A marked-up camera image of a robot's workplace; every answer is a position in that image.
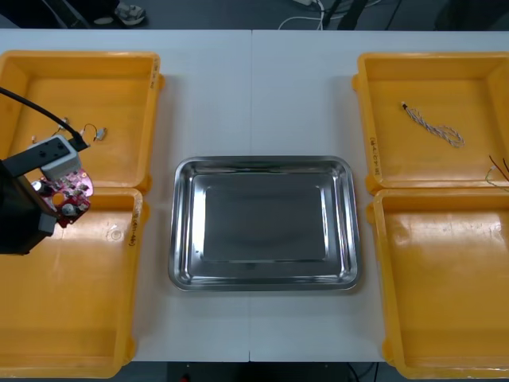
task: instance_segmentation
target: robotic arm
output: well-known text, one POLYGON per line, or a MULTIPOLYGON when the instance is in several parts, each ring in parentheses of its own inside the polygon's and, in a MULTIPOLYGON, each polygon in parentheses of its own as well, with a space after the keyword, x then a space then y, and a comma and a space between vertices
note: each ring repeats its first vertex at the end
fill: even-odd
POLYGON ((4 88, 0 94, 39 111, 72 135, 69 140, 55 135, 0 160, 0 254, 26 255, 53 234, 56 223, 65 228, 90 208, 93 186, 78 156, 88 145, 77 131, 44 108, 4 88), (30 184, 25 174, 37 168, 44 177, 30 184))

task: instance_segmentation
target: orange wire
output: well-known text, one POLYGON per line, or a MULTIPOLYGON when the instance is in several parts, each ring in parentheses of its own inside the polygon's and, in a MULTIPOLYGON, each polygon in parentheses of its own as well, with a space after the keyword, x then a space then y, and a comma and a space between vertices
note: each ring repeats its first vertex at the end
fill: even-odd
POLYGON ((503 175, 503 177, 506 178, 506 181, 509 181, 509 177, 507 177, 507 175, 505 173, 503 173, 502 169, 500 169, 499 165, 497 165, 495 163, 495 161, 493 160, 492 156, 490 155, 490 161, 492 161, 492 163, 495 165, 495 167, 500 171, 500 173, 503 175))

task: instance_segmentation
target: black cable on floor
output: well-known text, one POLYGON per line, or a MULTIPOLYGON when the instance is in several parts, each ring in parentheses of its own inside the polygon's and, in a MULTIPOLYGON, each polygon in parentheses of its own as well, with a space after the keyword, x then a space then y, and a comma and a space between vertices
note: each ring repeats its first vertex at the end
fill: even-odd
POLYGON ((379 366, 380 366, 380 363, 377 362, 376 368, 375 368, 375 376, 373 377, 373 382, 376 382, 376 377, 379 376, 379 366))
POLYGON ((347 362, 347 366, 350 369, 350 371, 352 372, 353 376, 356 378, 356 382, 360 382, 359 376, 357 375, 355 369, 350 365, 349 362, 347 362))
POLYGON ((354 30, 357 26, 357 21, 364 8, 366 8, 367 0, 353 0, 352 5, 348 12, 341 18, 337 26, 337 30, 354 30))
POLYGON ((359 374, 359 379, 362 380, 367 374, 369 374, 369 372, 371 371, 373 366, 375 366, 375 364, 376 364, 376 362, 371 362, 371 364, 367 367, 367 369, 364 372, 361 372, 359 374))
POLYGON ((392 24, 392 21, 394 20, 394 16, 396 15, 396 13, 398 12, 398 8, 399 6, 401 5, 403 0, 398 0, 398 4, 396 4, 396 7, 394 8, 394 12, 392 13, 392 15, 390 16, 390 20, 389 22, 387 23, 387 26, 385 27, 385 30, 389 30, 389 27, 390 27, 390 24, 392 24))

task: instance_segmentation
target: circuit board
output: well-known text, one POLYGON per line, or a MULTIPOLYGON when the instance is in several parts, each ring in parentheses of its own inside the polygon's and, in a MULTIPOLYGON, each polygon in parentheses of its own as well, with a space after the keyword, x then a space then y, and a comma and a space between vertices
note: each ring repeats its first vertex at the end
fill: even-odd
POLYGON ((52 211, 62 228, 73 224, 90 208, 88 198, 94 193, 92 180, 83 170, 74 171, 57 181, 42 177, 32 187, 52 211))

